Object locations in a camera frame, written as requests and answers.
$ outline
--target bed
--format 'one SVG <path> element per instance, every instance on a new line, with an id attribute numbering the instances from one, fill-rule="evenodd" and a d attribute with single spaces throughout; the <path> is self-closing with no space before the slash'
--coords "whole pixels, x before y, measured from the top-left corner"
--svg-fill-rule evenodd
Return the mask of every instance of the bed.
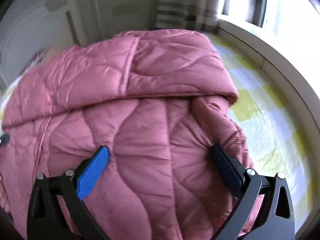
<path id="1" fill-rule="evenodd" d="M 231 107 L 229 117 L 244 130 L 258 173 L 274 176 L 282 172 L 286 175 L 297 232 L 311 213 L 317 194 L 317 176 L 310 165 L 311 146 L 306 133 L 286 97 L 257 64 L 225 39 L 212 34 L 208 37 L 239 91 L 239 101 Z M 29 68 L 37 67 L 40 58 L 55 54 L 50 55 L 48 51 L 33 56 L 26 71 L 4 93 L 0 101 L 0 121 L 22 76 Z M 4 197 L 2 195 L 1 203 L 8 204 Z"/>

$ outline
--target curtain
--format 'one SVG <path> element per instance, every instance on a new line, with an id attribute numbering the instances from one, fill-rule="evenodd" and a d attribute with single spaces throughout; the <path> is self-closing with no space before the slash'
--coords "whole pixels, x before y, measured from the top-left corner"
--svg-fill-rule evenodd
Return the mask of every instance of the curtain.
<path id="1" fill-rule="evenodd" d="M 156 28 L 215 32 L 225 0 L 159 0 Z"/>

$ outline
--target pink comforter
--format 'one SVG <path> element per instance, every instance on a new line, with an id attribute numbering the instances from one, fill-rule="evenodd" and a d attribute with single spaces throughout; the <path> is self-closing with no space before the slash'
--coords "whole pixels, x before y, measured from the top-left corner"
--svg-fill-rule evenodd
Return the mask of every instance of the pink comforter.
<path id="1" fill-rule="evenodd" d="M 84 201 L 112 240 L 210 239 L 236 199 L 208 147 L 221 143 L 253 167 L 226 115 L 236 99 L 209 39 L 186 30 L 119 34 L 32 70 L 8 103 L 11 141 L 0 149 L 16 229 L 26 238 L 37 173 L 59 176 L 105 145 L 110 162 Z M 257 206 L 244 232 L 256 215 Z"/>

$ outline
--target bolt head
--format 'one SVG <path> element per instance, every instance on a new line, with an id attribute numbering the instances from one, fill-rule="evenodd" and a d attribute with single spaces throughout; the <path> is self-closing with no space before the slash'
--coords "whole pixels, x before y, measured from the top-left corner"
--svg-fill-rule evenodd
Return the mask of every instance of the bolt head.
<path id="1" fill-rule="evenodd" d="M 254 176 L 256 174 L 256 171 L 254 169 L 247 169 L 247 173 L 251 176 Z"/>
<path id="2" fill-rule="evenodd" d="M 39 173 L 38 175 L 37 175 L 37 179 L 43 179 L 44 178 L 44 174 L 43 173 Z"/>
<path id="3" fill-rule="evenodd" d="M 279 179 L 284 179 L 285 178 L 285 175 L 282 172 L 279 172 L 277 175 L 278 175 Z"/>
<path id="4" fill-rule="evenodd" d="M 74 173 L 73 170 L 67 170 L 67 171 L 66 171 L 66 175 L 69 176 L 69 177 L 72 176 L 73 173 Z"/>

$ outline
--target mattress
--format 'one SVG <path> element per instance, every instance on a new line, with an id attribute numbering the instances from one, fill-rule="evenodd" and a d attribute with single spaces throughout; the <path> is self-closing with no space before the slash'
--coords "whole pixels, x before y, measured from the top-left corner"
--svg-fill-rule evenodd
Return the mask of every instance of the mattress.
<path id="1" fill-rule="evenodd" d="M 250 157 L 260 175 L 286 176 L 296 232 L 316 206 L 318 176 L 305 130 L 287 98 L 259 66 L 220 36 L 207 34 L 239 92 L 228 115 L 247 136 Z"/>

